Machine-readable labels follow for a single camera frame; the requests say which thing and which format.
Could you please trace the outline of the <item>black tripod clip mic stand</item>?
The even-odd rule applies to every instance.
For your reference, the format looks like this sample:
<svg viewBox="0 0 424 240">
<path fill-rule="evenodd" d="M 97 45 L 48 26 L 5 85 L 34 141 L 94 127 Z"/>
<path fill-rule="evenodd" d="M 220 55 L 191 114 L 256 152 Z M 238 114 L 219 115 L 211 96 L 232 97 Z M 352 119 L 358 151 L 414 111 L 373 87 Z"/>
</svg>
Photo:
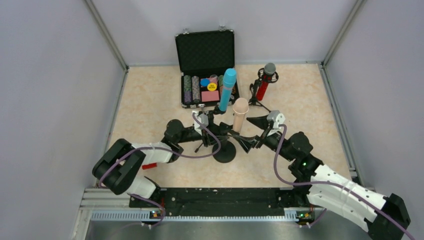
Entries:
<svg viewBox="0 0 424 240">
<path fill-rule="evenodd" d="M 216 155 L 225 145 L 224 141 L 228 140 L 228 134 L 224 132 L 224 128 L 215 123 L 216 106 L 213 110 L 193 110 L 191 116 L 194 120 L 194 131 L 200 135 L 200 140 L 204 147 L 212 147 L 212 152 L 204 155 L 209 157 Z"/>
</svg>

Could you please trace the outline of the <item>black round-base mic stand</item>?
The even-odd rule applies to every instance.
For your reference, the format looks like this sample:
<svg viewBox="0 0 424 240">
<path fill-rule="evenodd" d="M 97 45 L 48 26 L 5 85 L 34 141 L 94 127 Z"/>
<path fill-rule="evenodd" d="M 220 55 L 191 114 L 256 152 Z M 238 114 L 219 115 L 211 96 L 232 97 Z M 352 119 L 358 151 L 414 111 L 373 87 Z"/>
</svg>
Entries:
<svg viewBox="0 0 424 240">
<path fill-rule="evenodd" d="M 222 164 L 229 163 L 236 157 L 236 146 L 230 141 L 231 138 L 239 135 L 232 130 L 232 126 L 221 122 L 213 129 L 217 140 L 214 141 L 212 151 L 216 152 L 213 158 Z"/>
</svg>

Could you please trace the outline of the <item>peach pink microphone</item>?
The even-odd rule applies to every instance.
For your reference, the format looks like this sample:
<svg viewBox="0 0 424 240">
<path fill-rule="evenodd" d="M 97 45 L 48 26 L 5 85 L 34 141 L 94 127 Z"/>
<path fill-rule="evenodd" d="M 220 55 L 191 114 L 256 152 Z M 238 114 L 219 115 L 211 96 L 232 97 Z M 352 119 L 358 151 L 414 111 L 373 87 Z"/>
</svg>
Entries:
<svg viewBox="0 0 424 240">
<path fill-rule="evenodd" d="M 245 116 L 249 111 L 249 102 L 247 99 L 240 97 L 234 102 L 232 109 L 234 111 L 232 130 L 240 133 Z"/>
</svg>

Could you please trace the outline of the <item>black tripod shock-mount stand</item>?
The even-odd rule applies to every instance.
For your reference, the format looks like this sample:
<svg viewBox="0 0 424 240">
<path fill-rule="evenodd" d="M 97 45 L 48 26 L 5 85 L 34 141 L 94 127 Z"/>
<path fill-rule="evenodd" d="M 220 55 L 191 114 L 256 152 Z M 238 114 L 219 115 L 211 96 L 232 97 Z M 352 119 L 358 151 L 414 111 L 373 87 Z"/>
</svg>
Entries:
<svg viewBox="0 0 424 240">
<path fill-rule="evenodd" d="M 248 104 L 250 106 L 262 107 L 262 108 L 264 108 L 265 110 L 267 110 L 270 113 L 271 110 L 269 110 L 265 105 L 263 105 L 261 103 L 261 101 L 259 101 L 256 98 L 256 93 L 258 91 L 259 84 L 260 84 L 260 80 L 259 80 L 259 76 L 258 76 L 258 78 L 254 81 L 254 83 L 250 84 L 250 86 L 249 86 L 249 90 L 250 90 L 250 93 L 251 93 L 251 98 L 248 100 Z"/>
</svg>

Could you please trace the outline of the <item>red glitter microphone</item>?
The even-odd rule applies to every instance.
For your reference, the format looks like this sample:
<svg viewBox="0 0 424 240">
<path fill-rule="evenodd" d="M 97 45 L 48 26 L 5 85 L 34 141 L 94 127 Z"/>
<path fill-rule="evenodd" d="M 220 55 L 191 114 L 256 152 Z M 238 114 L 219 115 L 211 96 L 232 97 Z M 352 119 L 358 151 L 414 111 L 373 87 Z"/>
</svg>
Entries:
<svg viewBox="0 0 424 240">
<path fill-rule="evenodd" d="M 276 65 L 272 62 L 267 63 L 258 71 L 259 87 L 256 92 L 256 98 L 262 101 L 267 91 L 268 85 L 276 83 L 279 75 L 276 72 Z"/>
</svg>

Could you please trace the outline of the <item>blue toy microphone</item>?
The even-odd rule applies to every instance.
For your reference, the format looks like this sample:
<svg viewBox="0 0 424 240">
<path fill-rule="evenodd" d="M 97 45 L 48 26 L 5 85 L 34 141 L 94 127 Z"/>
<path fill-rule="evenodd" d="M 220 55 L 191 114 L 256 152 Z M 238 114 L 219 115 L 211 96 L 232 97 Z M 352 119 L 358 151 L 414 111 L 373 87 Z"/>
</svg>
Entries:
<svg viewBox="0 0 424 240">
<path fill-rule="evenodd" d="M 226 112 L 232 94 L 232 89 L 237 82 L 237 72 L 234 68 L 228 68 L 222 80 L 222 92 L 219 102 L 219 110 Z"/>
</svg>

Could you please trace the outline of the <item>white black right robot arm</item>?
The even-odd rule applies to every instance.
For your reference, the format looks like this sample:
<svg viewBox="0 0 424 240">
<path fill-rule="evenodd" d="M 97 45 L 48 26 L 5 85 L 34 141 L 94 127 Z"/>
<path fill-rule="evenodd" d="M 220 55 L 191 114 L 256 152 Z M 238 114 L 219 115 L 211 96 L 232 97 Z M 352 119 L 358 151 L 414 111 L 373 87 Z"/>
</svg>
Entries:
<svg viewBox="0 0 424 240">
<path fill-rule="evenodd" d="M 340 175 L 312 154 L 313 146 L 304 132 L 286 138 L 288 127 L 281 113 L 247 120 L 263 133 L 245 137 L 233 129 L 232 135 L 246 152 L 261 146 L 274 151 L 276 177 L 299 190 L 310 204 L 349 220 L 373 240 L 414 239 L 407 230 L 411 219 L 400 196 L 377 193 Z"/>
</svg>

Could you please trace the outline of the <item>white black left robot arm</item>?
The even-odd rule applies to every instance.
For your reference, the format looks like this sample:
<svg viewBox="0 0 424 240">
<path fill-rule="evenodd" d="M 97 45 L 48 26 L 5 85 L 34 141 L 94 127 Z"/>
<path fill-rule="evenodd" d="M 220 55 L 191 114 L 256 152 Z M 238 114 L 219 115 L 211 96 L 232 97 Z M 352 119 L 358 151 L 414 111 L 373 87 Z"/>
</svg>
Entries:
<svg viewBox="0 0 424 240">
<path fill-rule="evenodd" d="M 208 117 L 194 111 L 192 118 L 194 124 L 191 127 L 185 127 L 178 119 L 170 120 L 163 139 L 156 143 L 136 146 L 124 138 L 118 139 L 92 169 L 98 186 L 105 186 L 115 195 L 137 195 L 149 199 L 160 187 L 148 177 L 138 175 L 142 167 L 173 163 L 180 157 L 194 159 L 193 155 L 183 154 L 181 143 L 201 141 L 205 146 L 213 144 L 214 150 L 210 155 L 217 154 L 222 144 L 208 128 Z"/>
</svg>

